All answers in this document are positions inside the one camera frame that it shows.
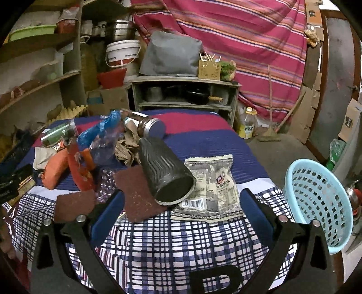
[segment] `red bucket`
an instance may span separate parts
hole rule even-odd
[[[97,74],[97,79],[101,83],[103,89],[121,87],[123,86],[126,71],[126,68],[118,68],[108,72],[101,72],[100,74]]]

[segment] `wooden door frame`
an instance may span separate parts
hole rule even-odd
[[[324,42],[321,42],[322,47],[322,58],[321,58],[321,68],[320,71],[322,73],[321,83],[320,83],[320,99],[318,103],[318,107],[316,109],[316,113],[313,118],[312,125],[310,127],[311,132],[315,126],[316,120],[318,118],[320,108],[322,105],[322,101],[324,99],[325,89],[327,87],[327,72],[328,72],[328,57],[329,57],[329,42],[328,42],[328,31],[327,31],[327,19],[328,18],[339,18],[342,20],[347,20],[344,14],[338,10],[321,10],[322,15],[322,25],[323,25],[323,34],[324,34]],[[359,88],[361,84],[361,44],[360,39],[355,32],[354,28],[350,25],[352,37],[353,37],[353,46],[354,46],[354,80],[353,85],[358,87],[358,90],[352,92],[351,99],[358,100],[359,96]],[[306,146],[313,153],[313,155],[317,158],[317,160],[325,164],[328,158],[324,158],[323,155],[318,151],[318,149],[312,144],[309,139],[306,141]]]

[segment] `red logo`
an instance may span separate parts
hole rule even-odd
[[[217,177],[216,183],[221,184],[225,179],[225,172],[223,172],[220,176]]]

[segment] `blue gripper pad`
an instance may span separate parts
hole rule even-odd
[[[274,230],[260,208],[262,204],[257,203],[257,201],[249,189],[243,189],[240,192],[240,206],[258,236],[260,243],[271,248],[274,246]]]
[[[91,227],[90,244],[93,248],[99,247],[104,243],[124,206],[125,195],[122,191],[119,191]]]

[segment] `checkered fabric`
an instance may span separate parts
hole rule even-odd
[[[256,198],[272,207],[277,214],[291,219],[282,191],[277,187],[258,193]],[[25,195],[14,215],[14,245],[25,247],[29,259],[33,253],[42,221],[53,218],[55,202],[34,194]],[[145,220],[130,223],[123,220],[114,226],[104,244],[96,249],[101,260],[127,293],[187,293],[189,273],[215,266],[232,264],[243,277],[239,289],[257,270],[268,252],[260,244],[245,215],[208,224],[206,222],[174,221],[170,211]],[[80,281],[92,287],[75,248],[69,245],[69,255]],[[293,247],[280,268],[276,279],[286,275]],[[204,280],[205,290],[226,287],[227,276]]]

